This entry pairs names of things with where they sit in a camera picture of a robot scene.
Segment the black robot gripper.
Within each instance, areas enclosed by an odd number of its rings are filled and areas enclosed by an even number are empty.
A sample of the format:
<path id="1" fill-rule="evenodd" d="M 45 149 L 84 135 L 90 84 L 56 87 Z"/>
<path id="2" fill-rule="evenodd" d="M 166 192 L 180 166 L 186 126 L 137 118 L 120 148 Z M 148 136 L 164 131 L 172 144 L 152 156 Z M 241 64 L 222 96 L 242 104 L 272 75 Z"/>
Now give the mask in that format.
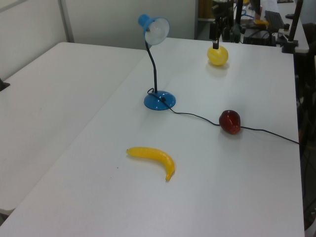
<path id="1" fill-rule="evenodd" d="M 234 1 L 214 0 L 212 2 L 212 13 L 215 22 L 210 23 L 209 39 L 213 42 L 213 49 L 219 49 L 219 26 L 218 22 L 223 21 L 223 41 L 230 40 L 231 24 L 234 22 Z"/>

